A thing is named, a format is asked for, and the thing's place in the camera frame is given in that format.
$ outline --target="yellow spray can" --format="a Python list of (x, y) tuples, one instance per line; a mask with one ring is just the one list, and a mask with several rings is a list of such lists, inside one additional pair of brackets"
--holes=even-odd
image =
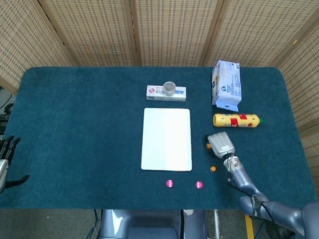
[(213, 124), (215, 127), (256, 127), (264, 123), (257, 115), (246, 114), (215, 114)]

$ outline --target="white board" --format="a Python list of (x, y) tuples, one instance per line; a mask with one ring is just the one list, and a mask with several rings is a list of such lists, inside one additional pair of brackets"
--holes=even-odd
[(144, 109), (141, 168), (192, 169), (189, 109)]

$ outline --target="pink disc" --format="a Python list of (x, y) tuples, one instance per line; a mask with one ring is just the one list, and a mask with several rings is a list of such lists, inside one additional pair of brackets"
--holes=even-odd
[(196, 182), (196, 188), (202, 189), (203, 186), (204, 186), (204, 184), (203, 184), (201, 181), (197, 181), (197, 182)]
[(174, 185), (173, 180), (169, 179), (169, 180), (166, 181), (166, 186), (168, 186), (169, 188), (171, 188), (173, 185)]

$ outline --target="robotic hand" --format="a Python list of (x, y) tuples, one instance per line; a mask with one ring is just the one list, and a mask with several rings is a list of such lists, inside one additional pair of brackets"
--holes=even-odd
[(3, 139), (0, 141), (0, 194), (4, 191), (4, 189), (18, 186), (24, 183), (29, 178), (29, 175), (25, 175), (21, 179), (16, 181), (6, 180), (8, 169), (11, 165), (14, 155), (15, 147), (20, 142), (20, 138), (16, 138), (13, 142), (11, 142), (12, 140), (13, 136), (10, 136), (8, 139)]
[(248, 176), (238, 157), (235, 147), (226, 132), (205, 137), (206, 145), (214, 154), (224, 160), (228, 170), (228, 185), (244, 194), (239, 200), (240, 210), (249, 216), (259, 217), (277, 223), (306, 239), (319, 237), (319, 202), (309, 203), (302, 210), (279, 202), (270, 202)]

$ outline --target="dark green tablecloth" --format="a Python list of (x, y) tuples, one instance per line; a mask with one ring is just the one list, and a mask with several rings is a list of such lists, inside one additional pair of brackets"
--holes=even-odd
[[(0, 195), (4, 208), (235, 209), (241, 193), (227, 186), (222, 161), (203, 136), (226, 131), (236, 155), (270, 200), (302, 207), (315, 200), (282, 74), (241, 68), (241, 113), (257, 114), (257, 128), (215, 128), (212, 68), (40, 67), (26, 71), (5, 137), (21, 137), (8, 179), (28, 181)], [(147, 85), (174, 81), (187, 101), (146, 100)], [(143, 111), (190, 109), (191, 172), (141, 170)], [(210, 171), (217, 165), (217, 173)], [(168, 188), (166, 181), (174, 181)], [(202, 181), (204, 187), (195, 187)]]

